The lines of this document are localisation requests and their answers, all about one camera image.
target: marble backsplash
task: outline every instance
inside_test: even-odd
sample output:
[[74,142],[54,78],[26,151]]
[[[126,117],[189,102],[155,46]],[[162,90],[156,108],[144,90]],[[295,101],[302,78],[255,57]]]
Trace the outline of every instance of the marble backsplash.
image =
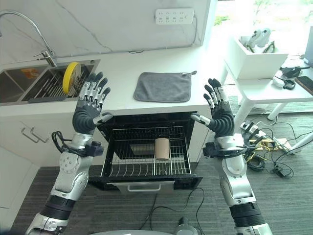
[[[1,0],[38,25],[56,57],[201,45],[216,0]],[[192,24],[156,25],[159,8],[194,8]],[[35,60],[45,49],[24,19],[0,20],[0,64]]]

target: white box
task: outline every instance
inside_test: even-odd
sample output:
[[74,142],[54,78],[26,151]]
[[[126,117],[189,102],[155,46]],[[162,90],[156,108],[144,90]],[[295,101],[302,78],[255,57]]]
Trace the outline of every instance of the white box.
[[286,60],[285,53],[252,53],[235,37],[230,37],[225,55],[225,62],[234,77],[239,79],[258,80],[273,78]]

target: yellow plate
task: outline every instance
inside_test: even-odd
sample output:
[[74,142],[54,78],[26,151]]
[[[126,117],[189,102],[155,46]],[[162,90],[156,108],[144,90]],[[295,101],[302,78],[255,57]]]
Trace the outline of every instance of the yellow plate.
[[62,88],[65,94],[69,93],[69,90],[71,86],[73,85],[73,82],[75,81],[75,79],[79,78],[80,75],[81,75],[80,63],[71,62],[68,65],[67,70],[65,71],[64,76],[63,76]]

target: kitchen sink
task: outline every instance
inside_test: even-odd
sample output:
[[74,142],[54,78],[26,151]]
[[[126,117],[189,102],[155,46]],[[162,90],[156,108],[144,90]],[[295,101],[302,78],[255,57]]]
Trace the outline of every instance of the kitchen sink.
[[4,70],[0,73],[0,105],[62,101],[76,98],[82,85],[100,60],[79,61],[81,76],[68,94],[62,89],[63,76],[69,63],[57,67],[39,66]]
[[3,70],[0,73],[0,103],[18,101],[46,68],[44,65]]

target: wire rack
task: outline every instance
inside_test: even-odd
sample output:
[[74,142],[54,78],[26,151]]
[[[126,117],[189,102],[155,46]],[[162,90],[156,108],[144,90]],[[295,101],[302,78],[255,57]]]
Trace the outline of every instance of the wire rack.
[[[156,160],[155,139],[170,140],[169,160]],[[110,177],[191,174],[182,126],[112,130],[114,154]]]
[[85,66],[82,66],[81,76],[75,79],[71,89],[68,94],[63,92],[63,71],[50,71],[46,74],[44,78],[44,83],[42,87],[33,95],[31,98],[41,98],[41,97],[56,97],[56,96],[66,96],[66,97],[76,97],[82,88],[86,78],[88,77],[89,71]]

